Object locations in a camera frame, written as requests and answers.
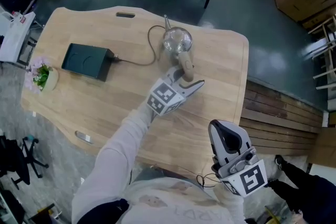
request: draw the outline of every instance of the power cord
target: power cord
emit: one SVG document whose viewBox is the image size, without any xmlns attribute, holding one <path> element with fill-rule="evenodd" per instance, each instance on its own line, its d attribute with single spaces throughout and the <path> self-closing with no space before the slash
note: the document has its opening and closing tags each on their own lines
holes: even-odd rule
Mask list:
<svg viewBox="0 0 336 224">
<path fill-rule="evenodd" d="M 213 182 L 220 183 L 220 181 L 216 181 L 216 180 L 213 180 L 212 178 L 209 178 L 209 177 L 208 177 L 209 175 L 216 175 L 216 174 L 215 174 L 215 173 L 210 173 L 210 174 L 207 174 L 207 175 L 205 175 L 205 176 L 201 176 L 201 175 L 197 175 L 197 176 L 196 176 L 196 181 L 197 181 L 197 183 L 198 183 L 202 188 L 213 188 L 213 187 L 216 186 L 216 185 L 214 185 L 214 186 L 204 186 L 204 185 L 205 185 L 205 179 L 206 179 L 206 178 L 209 179 L 209 180 L 211 180 L 211 181 L 213 181 Z M 202 182 L 201 182 L 201 183 L 198 181 L 198 177 L 200 177 L 200 178 L 202 179 Z"/>
<path fill-rule="evenodd" d="M 154 48 L 153 48 L 153 45 L 151 44 L 151 41 L 150 41 L 150 39 L 149 39 L 150 32 L 151 32 L 151 30 L 152 30 L 154 27 L 161 27 L 161 28 L 165 29 L 165 28 L 164 28 L 163 26 L 161 26 L 161 25 L 154 25 L 154 26 L 152 26 L 151 28 L 149 28 L 149 30 L 148 30 L 148 32 L 147 32 L 147 40 L 148 40 L 148 44 L 149 44 L 149 46 L 151 47 L 152 52 L 153 52 L 153 55 L 154 55 L 154 58 L 153 58 L 153 60 L 152 60 L 150 63 L 138 63 L 138 62 L 132 62 L 132 61 L 129 61 L 129 60 L 123 60 L 123 59 L 120 59 L 118 56 L 113 57 L 113 58 L 112 58 L 112 61 L 113 61 L 113 62 L 129 62 L 129 63 L 132 63 L 132 64 L 134 64 L 134 65 L 137 65 L 137 66 L 144 66 L 144 67 L 145 67 L 145 66 L 150 66 L 150 65 L 154 64 L 155 61 L 156 61 L 156 53 L 155 53 L 155 50 L 154 50 Z"/>
</svg>

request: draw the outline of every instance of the black pants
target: black pants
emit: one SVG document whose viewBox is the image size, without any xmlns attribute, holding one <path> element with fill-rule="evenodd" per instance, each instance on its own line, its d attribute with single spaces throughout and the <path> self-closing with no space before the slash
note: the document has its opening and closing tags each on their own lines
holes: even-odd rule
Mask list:
<svg viewBox="0 0 336 224">
<path fill-rule="evenodd" d="M 269 186 L 287 202 L 291 211 L 298 212 L 302 209 L 306 196 L 316 184 L 317 179 L 290 163 L 282 164 L 282 170 L 299 189 L 295 189 L 279 180 L 270 182 Z"/>
</svg>

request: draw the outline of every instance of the concrete floor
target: concrete floor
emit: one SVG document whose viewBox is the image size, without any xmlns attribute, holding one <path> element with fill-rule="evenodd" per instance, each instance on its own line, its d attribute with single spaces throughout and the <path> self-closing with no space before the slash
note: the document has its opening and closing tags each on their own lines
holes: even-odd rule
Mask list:
<svg viewBox="0 0 336 224">
<path fill-rule="evenodd" d="M 288 93 L 316 107 L 327 105 L 327 92 L 316 91 L 314 81 L 316 67 L 306 59 L 307 46 L 311 43 L 307 32 L 281 13 L 274 0 L 210 0 L 206 10 L 205 0 L 38 0 L 35 6 L 37 18 L 46 23 L 57 7 L 73 10 L 93 10 L 111 6 L 135 6 L 150 12 L 168 16 L 192 25 L 229 29 L 245 35 L 250 42 L 249 79 Z M 41 171 L 42 179 L 31 173 L 31 184 L 20 185 L 17 191 L 10 181 L 16 173 L 4 176 L 3 185 L 13 191 L 23 203 L 29 216 L 36 210 L 54 202 L 68 220 L 71 200 L 80 186 L 80 179 L 91 172 L 95 156 L 76 148 L 42 116 L 33 117 L 20 106 L 24 72 L 4 64 L 0 76 L 0 129 L 7 137 L 21 139 L 32 134 L 40 139 L 36 154 L 47 162 L 49 169 Z M 277 176 L 273 156 L 263 156 L 269 177 Z M 304 167 L 306 158 L 290 159 Z M 136 164 L 135 174 L 141 170 Z M 267 205 L 279 212 L 285 202 L 272 190 L 262 189 L 245 200 L 246 217 L 258 218 Z"/>
</svg>

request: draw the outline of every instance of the kettle handle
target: kettle handle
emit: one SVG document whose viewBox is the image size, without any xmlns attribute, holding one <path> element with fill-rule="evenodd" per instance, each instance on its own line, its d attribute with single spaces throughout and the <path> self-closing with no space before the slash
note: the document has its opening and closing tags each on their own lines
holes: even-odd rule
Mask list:
<svg viewBox="0 0 336 224">
<path fill-rule="evenodd" d="M 184 80 L 187 82 L 191 82 L 194 80 L 194 67 L 193 63 L 191 62 L 190 56 L 187 51 L 180 52 L 178 54 L 178 60 L 180 65 L 183 67 L 184 70 Z"/>
</svg>

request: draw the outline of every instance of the wooden table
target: wooden table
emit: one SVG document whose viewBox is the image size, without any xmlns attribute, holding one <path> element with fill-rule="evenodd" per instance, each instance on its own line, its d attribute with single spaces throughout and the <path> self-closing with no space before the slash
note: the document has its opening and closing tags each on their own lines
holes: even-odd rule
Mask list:
<svg viewBox="0 0 336 224">
<path fill-rule="evenodd" d="M 117 17 L 116 13 L 135 15 Z M 51 93 L 33 94 L 23 89 L 22 106 L 58 127 L 74 144 L 97 153 L 128 113 L 144 101 L 162 74 L 157 63 L 139 67 L 113 64 L 106 82 L 62 70 L 70 43 L 111 49 L 121 59 L 149 62 L 152 51 L 147 32 L 164 26 L 163 17 L 140 8 L 113 7 L 91 12 L 65 8 L 54 11 L 35 48 L 33 58 L 47 56 L 58 68 L 59 81 Z M 207 29 L 171 21 L 186 28 L 194 43 L 195 81 L 205 85 L 177 111 L 156 118 L 145 136 L 138 160 L 195 178 L 211 172 L 212 150 L 208 124 L 221 119 L 239 124 L 243 106 L 248 40 L 233 31 Z M 164 29 L 155 28 L 150 39 L 158 46 Z M 91 143 L 76 134 L 91 137 Z"/>
</svg>

